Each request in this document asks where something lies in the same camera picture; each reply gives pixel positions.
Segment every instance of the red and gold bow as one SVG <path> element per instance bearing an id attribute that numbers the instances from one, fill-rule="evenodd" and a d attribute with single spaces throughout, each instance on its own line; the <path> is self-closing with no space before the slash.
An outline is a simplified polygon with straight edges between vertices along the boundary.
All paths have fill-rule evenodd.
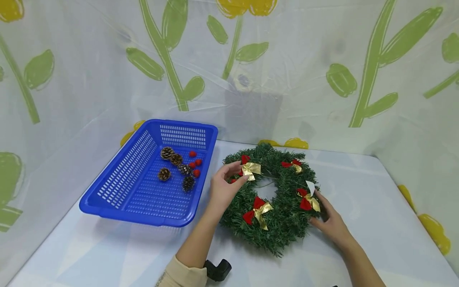
<path id="1" fill-rule="evenodd" d="M 270 210 L 273 210 L 271 204 L 264 202 L 264 200 L 259 197 L 255 197 L 255 201 L 253 202 L 253 209 L 245 213 L 242 217 L 249 225 L 252 225 L 252 219 L 255 217 L 260 223 L 261 229 L 268 230 L 266 221 L 264 221 L 264 218 L 261 215 Z"/>
<path id="2" fill-rule="evenodd" d="M 258 163 L 250 163 L 250 156 L 242 155 L 242 170 L 240 176 L 248 175 L 248 181 L 255 180 L 254 173 L 261 174 L 261 165 Z"/>
<path id="3" fill-rule="evenodd" d="M 285 168 L 289 168 L 291 166 L 294 166 L 296 171 L 296 174 L 299 174 L 303 171 L 303 168 L 301 168 L 301 162 L 297 161 L 296 159 L 292 160 L 291 163 L 286 163 L 286 162 L 281 162 L 282 166 Z"/>
<path id="4" fill-rule="evenodd" d="M 311 210 L 314 209 L 317 212 L 320 212 L 320 205 L 317 199 L 311 196 L 307 190 L 298 188 L 297 194 L 301 196 L 303 199 L 301 200 L 300 208 L 304 210 Z"/>

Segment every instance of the blue plastic basket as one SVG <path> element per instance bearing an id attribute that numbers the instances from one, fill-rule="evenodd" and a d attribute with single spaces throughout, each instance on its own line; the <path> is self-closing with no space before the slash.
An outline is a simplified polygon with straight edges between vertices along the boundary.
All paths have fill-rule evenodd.
<path id="1" fill-rule="evenodd" d="M 79 203 L 81 211 L 155 226 L 187 225 L 201 198 L 217 133 L 217 128 L 208 124 L 146 121 L 88 188 Z M 184 176 L 160 157 L 165 146 L 180 154 L 185 164 L 202 159 L 202 165 L 196 167 L 201 175 L 190 192 L 182 189 Z M 189 157 L 192 150 L 197 157 Z M 157 176 L 163 167 L 172 174 L 165 182 Z"/>

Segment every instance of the pine cone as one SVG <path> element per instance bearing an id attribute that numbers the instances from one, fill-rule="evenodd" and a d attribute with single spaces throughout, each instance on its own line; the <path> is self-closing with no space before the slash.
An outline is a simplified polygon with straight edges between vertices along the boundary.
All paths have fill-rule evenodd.
<path id="1" fill-rule="evenodd" d="M 173 165 L 179 165 L 183 162 L 182 156 L 179 155 L 178 153 L 174 153 L 173 155 L 171 155 L 169 160 L 171 161 Z"/>
<path id="2" fill-rule="evenodd" d="M 167 168 L 162 168 L 158 173 L 159 180 L 167 181 L 171 177 L 171 171 Z"/>
<path id="3" fill-rule="evenodd" d="M 183 174 L 183 175 L 190 175 L 191 172 L 193 171 L 191 166 L 189 166 L 187 164 L 179 164 L 177 166 L 177 168 L 179 169 L 180 173 Z"/>
<path id="4" fill-rule="evenodd" d="M 164 147 L 164 148 L 161 150 L 161 158 L 162 158 L 162 159 L 168 160 L 168 159 L 171 158 L 171 156 L 172 156 L 173 154 L 174 154 L 174 150 L 173 150 L 171 147 L 169 147 L 169 146 Z"/>
<path id="5" fill-rule="evenodd" d="M 187 176 L 183 179 L 183 182 L 182 182 L 183 191 L 189 192 L 190 190 L 193 189 L 194 185 L 195 185 L 195 179 L 193 177 Z"/>

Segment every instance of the white tag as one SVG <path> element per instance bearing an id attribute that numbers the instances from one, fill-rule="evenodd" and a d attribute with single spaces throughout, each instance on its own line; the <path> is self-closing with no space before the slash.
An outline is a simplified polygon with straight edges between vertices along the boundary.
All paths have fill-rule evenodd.
<path id="1" fill-rule="evenodd" d="M 306 181 L 306 184 L 308 185 L 309 191 L 311 192 L 311 196 L 313 196 L 315 191 L 315 184 L 310 181 Z"/>

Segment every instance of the wreath center hole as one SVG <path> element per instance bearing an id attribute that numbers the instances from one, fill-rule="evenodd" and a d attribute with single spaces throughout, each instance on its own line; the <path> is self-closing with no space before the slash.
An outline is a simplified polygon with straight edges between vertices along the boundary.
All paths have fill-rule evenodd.
<path id="1" fill-rule="evenodd" d="M 273 198 L 276 196 L 277 187 L 274 184 L 274 180 L 271 178 L 262 178 L 257 183 L 255 191 L 258 193 L 258 196 L 263 199 L 267 199 L 270 202 L 273 201 Z"/>

